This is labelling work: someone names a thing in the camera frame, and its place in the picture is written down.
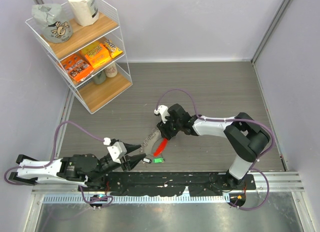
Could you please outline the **black key fob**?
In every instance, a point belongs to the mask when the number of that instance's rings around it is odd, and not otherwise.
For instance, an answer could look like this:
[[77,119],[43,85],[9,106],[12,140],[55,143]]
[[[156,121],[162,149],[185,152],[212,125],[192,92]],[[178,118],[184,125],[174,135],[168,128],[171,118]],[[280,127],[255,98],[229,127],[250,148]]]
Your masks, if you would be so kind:
[[142,160],[144,163],[148,163],[148,164],[151,164],[152,163],[152,160],[149,159],[149,158],[143,158]]

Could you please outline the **red handled crescent blade keychain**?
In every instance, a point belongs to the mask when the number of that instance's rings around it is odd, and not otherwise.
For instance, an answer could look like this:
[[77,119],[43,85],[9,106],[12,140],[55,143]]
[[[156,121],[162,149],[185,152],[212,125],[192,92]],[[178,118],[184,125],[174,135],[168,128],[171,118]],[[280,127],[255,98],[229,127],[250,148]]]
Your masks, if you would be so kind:
[[142,142],[139,153],[153,156],[163,139],[159,129],[152,129],[151,133]]

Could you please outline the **green tagged key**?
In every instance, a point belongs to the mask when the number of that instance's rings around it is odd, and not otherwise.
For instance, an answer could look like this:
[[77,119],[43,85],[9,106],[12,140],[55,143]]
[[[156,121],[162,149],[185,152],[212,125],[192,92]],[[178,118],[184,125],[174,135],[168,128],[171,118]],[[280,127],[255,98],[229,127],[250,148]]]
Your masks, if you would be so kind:
[[164,163],[165,159],[164,158],[154,158],[153,163],[159,164],[159,163]]

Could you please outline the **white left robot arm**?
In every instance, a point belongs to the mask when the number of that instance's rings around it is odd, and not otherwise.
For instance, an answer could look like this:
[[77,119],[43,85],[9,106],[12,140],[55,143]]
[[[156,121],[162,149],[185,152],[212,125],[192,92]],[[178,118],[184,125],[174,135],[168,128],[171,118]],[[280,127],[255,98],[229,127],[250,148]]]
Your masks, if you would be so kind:
[[7,180],[17,185],[70,184],[89,191],[107,188],[108,174],[121,168],[124,172],[132,170],[147,155],[130,156],[129,153],[141,148],[120,140],[104,138],[107,154],[98,158],[94,154],[75,154],[50,161],[38,161],[26,155],[19,155],[17,168]]

